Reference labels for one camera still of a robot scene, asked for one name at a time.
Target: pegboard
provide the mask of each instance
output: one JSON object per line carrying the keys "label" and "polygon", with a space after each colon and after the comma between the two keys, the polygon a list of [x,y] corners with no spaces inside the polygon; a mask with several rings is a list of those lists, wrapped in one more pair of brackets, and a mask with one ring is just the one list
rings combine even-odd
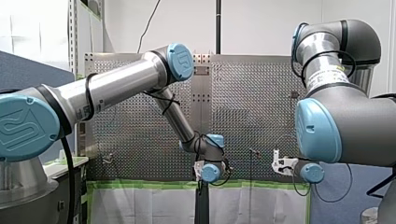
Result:
{"label": "pegboard", "polygon": [[[301,80],[290,70],[290,58],[214,55],[211,83],[210,130],[224,135],[233,178],[289,180],[277,175],[271,163],[276,142],[281,157],[298,155],[295,138],[279,139],[294,134],[294,107],[304,96]],[[251,149],[261,157],[251,160]]]}
{"label": "pegboard", "polygon": [[[138,59],[137,54],[86,54],[86,72],[103,73]],[[190,85],[170,87],[188,119]],[[191,180],[191,155],[178,148],[177,136],[149,96],[137,94],[96,115],[88,126],[89,179]]]}
{"label": "pegboard", "polygon": [[[224,135],[233,179],[290,181],[271,168],[276,140],[294,133],[294,106],[304,96],[300,80],[290,71],[290,58],[205,56],[210,60],[203,63],[198,59],[204,56],[195,55],[191,81],[171,86],[191,126]],[[139,58],[87,54],[86,73],[105,72]],[[292,91],[300,98],[292,98]],[[178,149],[176,134],[146,95],[138,94],[95,116],[86,141],[93,155],[89,179],[191,180],[191,155]],[[251,160],[250,148],[262,157]],[[293,138],[282,137],[278,148],[281,156],[298,154]]]}

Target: white cloth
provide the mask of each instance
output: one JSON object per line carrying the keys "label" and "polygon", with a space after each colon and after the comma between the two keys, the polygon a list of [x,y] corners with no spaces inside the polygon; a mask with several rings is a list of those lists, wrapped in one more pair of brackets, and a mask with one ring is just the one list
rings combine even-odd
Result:
{"label": "white cloth", "polygon": [[[290,189],[210,190],[211,224],[305,224],[307,199]],[[91,224],[193,224],[195,189],[95,189]]]}

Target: black pole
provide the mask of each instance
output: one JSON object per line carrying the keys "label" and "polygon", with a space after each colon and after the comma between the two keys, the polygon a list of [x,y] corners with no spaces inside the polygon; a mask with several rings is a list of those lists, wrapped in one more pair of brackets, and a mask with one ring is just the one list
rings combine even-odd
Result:
{"label": "black pole", "polygon": [[221,54],[221,0],[216,0],[216,54]]}
{"label": "black pole", "polygon": [[209,186],[206,182],[201,185],[195,191],[194,224],[209,224]]}

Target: white clamp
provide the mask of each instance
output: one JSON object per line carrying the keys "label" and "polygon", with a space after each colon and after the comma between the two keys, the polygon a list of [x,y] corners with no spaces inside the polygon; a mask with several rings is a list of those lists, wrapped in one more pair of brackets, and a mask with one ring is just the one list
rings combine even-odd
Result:
{"label": "white clamp", "polygon": [[279,150],[274,149],[274,161],[272,163],[273,170],[281,175],[294,175],[293,170],[298,162],[297,158],[284,157],[279,158]]}

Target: blue end cap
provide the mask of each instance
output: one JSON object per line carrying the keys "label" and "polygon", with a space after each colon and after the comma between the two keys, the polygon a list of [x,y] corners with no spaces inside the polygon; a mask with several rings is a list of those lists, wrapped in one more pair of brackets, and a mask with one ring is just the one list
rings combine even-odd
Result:
{"label": "blue end cap", "polygon": [[60,122],[43,101],[17,94],[0,95],[0,158],[30,160],[56,140]]}
{"label": "blue end cap", "polygon": [[216,182],[220,178],[220,170],[214,164],[205,164],[202,168],[201,177],[205,182]]}
{"label": "blue end cap", "polygon": [[190,51],[182,44],[171,44],[167,50],[169,68],[177,81],[192,77],[194,63]]}
{"label": "blue end cap", "polygon": [[206,142],[214,147],[217,147],[216,144],[219,145],[219,147],[224,147],[224,136],[220,134],[207,134],[206,135]]}
{"label": "blue end cap", "polygon": [[332,115],[321,102],[313,98],[300,101],[296,106],[295,126],[304,156],[313,161],[340,161],[340,133]]}
{"label": "blue end cap", "polygon": [[318,184],[324,178],[324,171],[319,164],[308,163],[301,169],[300,177],[310,184]]}

